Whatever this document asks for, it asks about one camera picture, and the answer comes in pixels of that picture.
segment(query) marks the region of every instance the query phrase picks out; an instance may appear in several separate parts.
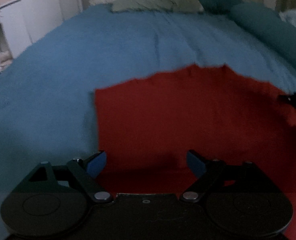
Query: blue gripper pad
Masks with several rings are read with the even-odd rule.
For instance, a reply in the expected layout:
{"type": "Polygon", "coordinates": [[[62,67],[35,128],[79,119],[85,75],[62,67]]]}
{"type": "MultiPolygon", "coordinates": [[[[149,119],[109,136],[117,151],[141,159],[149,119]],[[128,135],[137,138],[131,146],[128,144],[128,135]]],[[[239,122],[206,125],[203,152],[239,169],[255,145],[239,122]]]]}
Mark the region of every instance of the blue gripper pad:
{"type": "Polygon", "coordinates": [[[205,163],[190,152],[187,152],[186,162],[197,178],[200,178],[207,171],[205,163]]]}
{"type": "Polygon", "coordinates": [[[86,172],[95,179],[104,169],[107,163],[107,155],[105,152],[99,154],[96,158],[90,161],[87,165],[86,172]]]}

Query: red cloth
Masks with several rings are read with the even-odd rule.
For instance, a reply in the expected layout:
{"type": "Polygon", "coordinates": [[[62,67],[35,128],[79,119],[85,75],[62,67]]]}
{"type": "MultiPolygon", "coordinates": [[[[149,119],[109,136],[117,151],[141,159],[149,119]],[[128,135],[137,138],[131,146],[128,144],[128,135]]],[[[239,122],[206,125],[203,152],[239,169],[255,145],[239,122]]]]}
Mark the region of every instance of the red cloth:
{"type": "Polygon", "coordinates": [[[290,198],[296,240],[296,110],[282,91],[228,66],[196,65],[96,90],[99,146],[112,192],[179,193],[196,178],[188,149],[230,165],[255,162],[290,198]]]}

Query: metal screw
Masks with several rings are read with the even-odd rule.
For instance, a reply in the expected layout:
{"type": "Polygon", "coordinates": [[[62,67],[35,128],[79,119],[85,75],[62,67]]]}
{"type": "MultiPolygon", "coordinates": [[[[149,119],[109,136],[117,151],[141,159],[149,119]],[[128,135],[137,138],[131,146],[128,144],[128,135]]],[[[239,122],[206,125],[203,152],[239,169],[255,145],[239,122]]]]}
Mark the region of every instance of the metal screw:
{"type": "Polygon", "coordinates": [[[110,200],[112,199],[110,193],[106,191],[97,192],[96,194],[94,194],[94,197],[95,200],[97,200],[100,203],[110,202],[110,200]]]}
{"type": "Polygon", "coordinates": [[[185,200],[196,200],[198,198],[198,193],[193,191],[188,191],[183,194],[183,198],[185,200]]]}
{"type": "Polygon", "coordinates": [[[73,158],[73,161],[77,162],[79,165],[82,165],[84,160],[81,158],[73,158]]]}

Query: blue blanket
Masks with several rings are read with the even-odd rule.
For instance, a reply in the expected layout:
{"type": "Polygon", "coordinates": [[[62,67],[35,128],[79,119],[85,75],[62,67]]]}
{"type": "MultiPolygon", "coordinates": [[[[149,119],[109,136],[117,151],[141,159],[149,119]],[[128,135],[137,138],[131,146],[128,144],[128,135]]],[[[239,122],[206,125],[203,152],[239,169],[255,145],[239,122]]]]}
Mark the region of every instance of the blue blanket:
{"type": "Polygon", "coordinates": [[[11,191],[38,162],[64,164],[97,150],[94,89],[194,62],[227,63],[296,91],[296,71],[226,16],[90,7],[0,75],[0,192],[11,191]]]}

